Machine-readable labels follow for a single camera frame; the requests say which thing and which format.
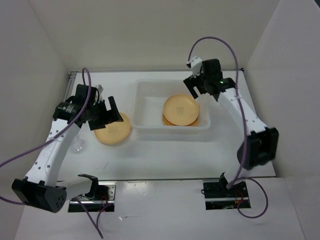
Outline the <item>tan round plate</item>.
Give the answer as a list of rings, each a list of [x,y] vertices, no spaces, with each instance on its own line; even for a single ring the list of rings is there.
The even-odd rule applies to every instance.
[[[164,102],[162,113],[200,114],[200,107],[192,96],[188,94],[174,94]]]
[[[121,112],[123,121],[107,124],[105,128],[94,130],[97,140],[106,145],[115,145],[124,141],[130,134],[131,122],[129,117]]]

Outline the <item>square woven bamboo tray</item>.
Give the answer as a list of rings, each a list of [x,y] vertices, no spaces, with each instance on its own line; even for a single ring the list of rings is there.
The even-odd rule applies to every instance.
[[[166,126],[191,127],[196,126],[199,121],[199,114],[165,114],[162,113],[162,122]]]

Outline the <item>clear plastic cup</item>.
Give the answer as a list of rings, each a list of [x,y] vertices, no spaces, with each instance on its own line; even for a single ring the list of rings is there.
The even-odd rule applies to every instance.
[[[70,145],[70,148],[75,152],[75,153],[79,153],[82,151],[84,147],[84,141],[83,139],[77,134]]]

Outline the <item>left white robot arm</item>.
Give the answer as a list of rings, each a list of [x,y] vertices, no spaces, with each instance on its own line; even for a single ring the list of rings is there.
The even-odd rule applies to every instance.
[[[49,144],[42,148],[25,177],[16,178],[11,185],[23,204],[57,213],[67,200],[77,196],[88,200],[98,197],[101,187],[95,176],[82,173],[75,181],[57,183],[68,149],[83,124],[88,123],[93,131],[123,121],[114,97],[108,97],[108,101],[110,109],[98,88],[78,84],[75,95],[57,105],[47,138]]]

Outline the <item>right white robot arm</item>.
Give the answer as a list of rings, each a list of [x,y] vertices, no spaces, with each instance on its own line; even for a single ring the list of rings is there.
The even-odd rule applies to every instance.
[[[258,118],[240,94],[237,82],[223,76],[218,59],[201,60],[196,56],[188,60],[186,66],[192,74],[183,82],[192,97],[212,96],[243,134],[243,142],[236,153],[237,168],[222,173],[219,178],[220,193],[229,197],[237,192],[251,170],[275,159],[279,131]]]

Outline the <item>translucent plastic bin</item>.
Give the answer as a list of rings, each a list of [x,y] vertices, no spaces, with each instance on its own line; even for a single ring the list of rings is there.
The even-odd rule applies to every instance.
[[[212,125],[208,99],[194,99],[181,80],[135,82],[131,124],[144,140],[204,142]]]

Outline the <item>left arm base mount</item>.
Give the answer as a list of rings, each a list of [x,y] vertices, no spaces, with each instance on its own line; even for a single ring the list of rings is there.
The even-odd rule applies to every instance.
[[[116,181],[99,181],[99,187],[94,197],[88,197],[85,193],[82,193],[76,198],[89,213],[114,212],[116,187]]]

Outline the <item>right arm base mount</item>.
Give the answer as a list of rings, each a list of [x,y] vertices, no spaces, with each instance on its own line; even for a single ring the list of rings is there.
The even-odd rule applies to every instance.
[[[223,190],[218,179],[208,179],[203,181],[200,191],[204,196],[205,209],[209,210],[229,210],[236,209],[240,204],[240,209],[250,209],[251,203],[247,185],[241,182],[230,190]]]

